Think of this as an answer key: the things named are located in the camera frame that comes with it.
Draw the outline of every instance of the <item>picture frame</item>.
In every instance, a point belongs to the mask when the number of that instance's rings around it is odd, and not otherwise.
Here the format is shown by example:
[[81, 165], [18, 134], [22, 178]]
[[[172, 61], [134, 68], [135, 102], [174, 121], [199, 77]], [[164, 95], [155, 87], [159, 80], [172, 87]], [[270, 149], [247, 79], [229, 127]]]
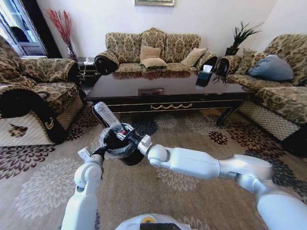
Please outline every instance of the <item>picture frame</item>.
[[135, 6], [171, 6], [175, 5], [175, 0], [134, 0]]
[[156, 95], [163, 95], [163, 89], [139, 89], [138, 95], [139, 96], [156, 96]]

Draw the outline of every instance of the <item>floral upholstered sofa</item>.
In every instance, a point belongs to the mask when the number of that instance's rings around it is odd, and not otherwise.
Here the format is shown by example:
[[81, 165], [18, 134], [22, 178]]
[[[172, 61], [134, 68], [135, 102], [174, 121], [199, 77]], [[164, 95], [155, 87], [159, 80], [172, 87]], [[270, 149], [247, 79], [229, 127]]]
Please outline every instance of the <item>floral upholstered sofa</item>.
[[20, 59], [0, 36], [0, 146], [61, 143], [83, 107], [71, 59]]
[[[277, 55], [289, 63], [294, 73], [292, 81], [261, 80], [239, 71], [242, 66], [251, 68], [269, 54]], [[218, 66], [219, 74], [256, 92], [239, 110], [286, 146], [306, 155], [307, 35], [280, 35], [263, 52], [254, 51], [250, 58], [243, 59], [240, 56], [225, 56], [220, 59]]]
[[[197, 34], [166, 34], [155, 28], [141, 34], [107, 33], [107, 51], [96, 56], [95, 64], [101, 74], [114, 72], [113, 76], [119, 79], [186, 77], [189, 71], [201, 70], [204, 64], [214, 66], [217, 61], [217, 56], [207, 50], [191, 68], [180, 63], [200, 42]], [[160, 58], [168, 67], [146, 69], [141, 66], [141, 45], [160, 48]]]

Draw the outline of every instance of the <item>patterned carpet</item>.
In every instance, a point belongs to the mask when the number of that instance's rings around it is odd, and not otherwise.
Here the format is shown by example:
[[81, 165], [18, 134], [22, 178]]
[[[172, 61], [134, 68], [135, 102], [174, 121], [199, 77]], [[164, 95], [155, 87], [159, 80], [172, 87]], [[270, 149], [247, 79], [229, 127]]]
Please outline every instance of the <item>patterned carpet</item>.
[[[307, 160], [297, 158], [239, 114], [216, 127], [218, 110], [122, 114], [140, 135], [166, 147], [201, 150], [223, 159], [256, 156], [273, 164], [273, 181], [307, 203]], [[77, 151], [98, 147], [102, 127], [86, 107], [60, 145], [0, 148], [0, 229], [58, 230], [73, 176], [82, 164]], [[199, 180], [156, 169], [143, 159], [125, 166], [106, 155], [98, 189], [95, 229], [113, 230], [125, 219], [144, 213], [171, 215], [199, 230], [266, 229], [253, 194], [230, 180]]]

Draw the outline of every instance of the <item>dark wooden coffee table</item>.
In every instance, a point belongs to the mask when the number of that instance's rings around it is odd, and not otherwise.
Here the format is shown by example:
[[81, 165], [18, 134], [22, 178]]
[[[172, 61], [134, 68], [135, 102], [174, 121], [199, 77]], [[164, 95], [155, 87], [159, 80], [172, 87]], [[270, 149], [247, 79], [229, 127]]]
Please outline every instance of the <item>dark wooden coffee table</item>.
[[113, 113], [225, 108], [217, 120], [217, 126], [222, 126], [254, 92], [237, 83], [216, 81], [216, 77], [199, 80], [191, 73], [175, 78], [126, 78], [110, 74], [100, 77], [85, 100], [102, 101]]

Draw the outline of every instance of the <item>potted plant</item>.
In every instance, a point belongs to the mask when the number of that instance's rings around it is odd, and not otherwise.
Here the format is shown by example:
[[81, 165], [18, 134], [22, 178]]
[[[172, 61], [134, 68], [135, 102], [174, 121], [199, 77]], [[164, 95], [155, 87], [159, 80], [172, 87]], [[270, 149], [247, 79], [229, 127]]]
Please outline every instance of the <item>potted plant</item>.
[[234, 43], [232, 44], [231, 47], [228, 47], [226, 50], [226, 54], [225, 55], [236, 55], [236, 53], [238, 52], [239, 48], [238, 46], [245, 40], [247, 39], [250, 35], [259, 33], [260, 31], [255, 31], [260, 25], [262, 25], [263, 23], [260, 23], [259, 25], [256, 25], [252, 28], [247, 28], [247, 26], [249, 25], [243, 25], [243, 22], [241, 22], [241, 29], [239, 29], [238, 27], [235, 27], [235, 34], [234, 34]]

